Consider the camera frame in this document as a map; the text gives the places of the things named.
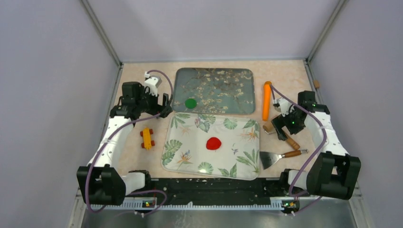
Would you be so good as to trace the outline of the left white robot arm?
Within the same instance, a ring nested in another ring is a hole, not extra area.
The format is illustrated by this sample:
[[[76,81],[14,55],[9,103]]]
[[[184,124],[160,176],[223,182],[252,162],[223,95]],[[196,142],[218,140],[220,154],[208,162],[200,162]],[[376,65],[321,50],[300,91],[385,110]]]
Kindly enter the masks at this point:
[[[128,82],[122,85],[122,95],[111,111],[107,131],[98,150],[86,166],[77,170],[77,180],[84,203],[118,206],[127,195],[136,191],[140,196],[152,192],[152,183],[146,171],[131,171],[120,175],[118,164],[123,147],[135,124],[153,118],[166,118],[171,112],[172,95],[163,94],[158,103],[157,87],[151,84]]]

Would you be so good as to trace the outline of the red dough piece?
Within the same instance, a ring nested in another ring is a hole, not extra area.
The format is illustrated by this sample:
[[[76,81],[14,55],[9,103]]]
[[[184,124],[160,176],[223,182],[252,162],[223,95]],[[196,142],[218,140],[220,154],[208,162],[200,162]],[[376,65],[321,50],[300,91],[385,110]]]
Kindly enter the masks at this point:
[[[217,137],[211,137],[206,142],[206,149],[215,151],[215,150],[219,149],[221,147],[221,145],[222,145],[222,142],[220,139],[218,139]]]

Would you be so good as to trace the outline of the white leaf pattern tray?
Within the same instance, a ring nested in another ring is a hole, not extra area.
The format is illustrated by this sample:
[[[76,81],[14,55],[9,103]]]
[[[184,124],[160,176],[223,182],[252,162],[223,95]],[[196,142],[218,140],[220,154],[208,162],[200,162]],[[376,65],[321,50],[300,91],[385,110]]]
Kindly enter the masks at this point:
[[[251,181],[260,173],[260,128],[250,118],[175,113],[161,164],[167,171]]]

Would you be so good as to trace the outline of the wooden rolling pin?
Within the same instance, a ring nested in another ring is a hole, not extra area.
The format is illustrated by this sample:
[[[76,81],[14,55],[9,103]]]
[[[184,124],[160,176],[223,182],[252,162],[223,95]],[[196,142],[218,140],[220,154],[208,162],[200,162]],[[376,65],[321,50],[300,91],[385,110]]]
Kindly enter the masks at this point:
[[[278,138],[282,141],[285,141],[292,149],[299,150],[300,145],[293,140],[287,133],[284,131],[278,132],[272,122],[265,122],[262,126],[263,130],[267,134],[276,134]]]

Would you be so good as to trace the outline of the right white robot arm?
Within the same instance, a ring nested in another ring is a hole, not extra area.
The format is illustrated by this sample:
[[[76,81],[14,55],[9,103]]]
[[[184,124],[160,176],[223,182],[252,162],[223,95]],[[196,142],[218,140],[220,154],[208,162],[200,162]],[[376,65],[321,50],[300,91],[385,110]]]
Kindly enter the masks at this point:
[[[273,101],[273,106],[280,113],[271,120],[279,140],[287,139],[284,128],[290,134],[306,129],[316,148],[299,170],[287,171],[288,177],[278,183],[279,191],[291,196],[300,188],[302,194],[351,199],[361,161],[342,146],[332,126],[328,107],[316,101],[313,91],[298,93],[296,103],[282,96]],[[309,171],[305,171],[311,159],[315,162]]]

